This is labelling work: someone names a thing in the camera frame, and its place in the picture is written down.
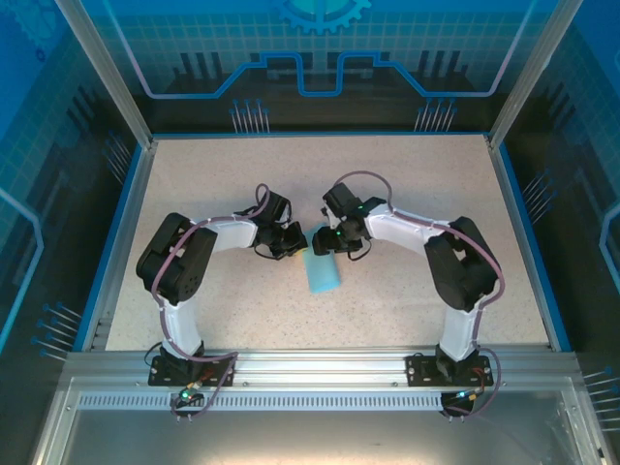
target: work surface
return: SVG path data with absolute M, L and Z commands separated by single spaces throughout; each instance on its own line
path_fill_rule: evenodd
M 168 213 L 193 219 L 253 204 L 261 182 L 293 203 L 304 230 L 323 222 L 322 196 L 341 175 L 371 170 L 394 189 L 396 207 L 442 220 L 472 218 L 507 281 L 485 312 L 480 341 L 547 342 L 532 287 L 482 136 L 200 139 L 159 142 L 134 236 L 108 350 L 143 350 L 161 341 L 157 307 L 136 263 Z M 386 196 L 367 176 L 347 181 L 363 200 Z M 434 345 L 445 304 L 425 257 L 373 241 L 359 262 L 336 257 L 342 285 L 310 294 L 301 256 L 280 262 L 251 249 L 211 257 L 197 293 L 206 347 L 292 349 Z

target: gear logo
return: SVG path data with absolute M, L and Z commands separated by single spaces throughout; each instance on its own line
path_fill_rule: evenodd
M 318 35 L 329 30 L 335 34 L 339 27 L 349 27 L 353 19 L 361 19 L 361 11 L 370 8 L 369 0 L 273 0 L 280 19 L 288 20 L 308 34 Z
M 53 0 L 0 0 L 0 13 L 12 12 L 28 38 L 41 47 L 56 29 Z

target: glass panel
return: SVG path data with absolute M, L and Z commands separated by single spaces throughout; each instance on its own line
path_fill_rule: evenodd
M 156 133 L 485 131 L 555 3 L 84 2 Z
M 618 18 L 618 2 L 583 2 L 506 139 L 568 337 L 603 401 L 617 397 L 603 370 L 620 370 Z M 617 407 L 602 404 L 601 418 Z
M 63 463 L 581 463 L 562 412 L 555 392 L 503 393 L 464 423 L 438 412 L 212 412 L 194 424 L 79 412 Z
M 0 64 L 0 437 L 26 463 L 136 141 L 53 1 L 0 2 Z

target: blue block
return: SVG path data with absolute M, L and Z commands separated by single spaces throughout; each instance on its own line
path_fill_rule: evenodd
M 324 293 L 340 286 L 340 276 L 338 275 L 333 252 L 319 257 L 314 254 L 312 248 L 312 237 L 323 226 L 325 224 L 320 224 L 316 228 L 304 233 L 308 241 L 308 248 L 301 255 L 303 257 L 303 264 L 306 267 L 308 286 L 312 294 Z

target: vent slot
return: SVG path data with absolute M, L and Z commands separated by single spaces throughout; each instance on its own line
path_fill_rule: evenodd
M 166 411 L 169 392 L 86 392 L 81 410 Z M 202 400 L 187 410 L 198 410 Z M 425 392 L 222 392 L 211 406 L 214 411 L 439 411 L 440 393 Z

